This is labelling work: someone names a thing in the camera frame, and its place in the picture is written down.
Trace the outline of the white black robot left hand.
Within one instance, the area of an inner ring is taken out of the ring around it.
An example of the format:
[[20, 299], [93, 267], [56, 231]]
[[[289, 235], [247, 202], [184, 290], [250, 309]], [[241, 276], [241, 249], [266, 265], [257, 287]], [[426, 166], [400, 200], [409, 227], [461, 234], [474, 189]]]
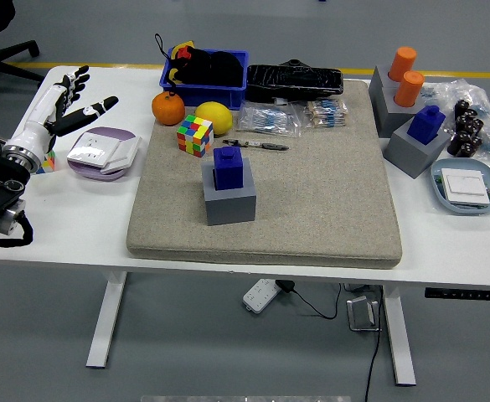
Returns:
[[82, 66], [51, 85], [29, 112], [20, 133], [3, 146], [2, 156], [15, 162], [30, 173], [40, 169], [45, 156], [52, 150], [55, 139], [88, 126], [108, 112], [118, 98], [110, 96], [93, 105], [68, 112], [80, 98], [88, 81], [89, 67]]

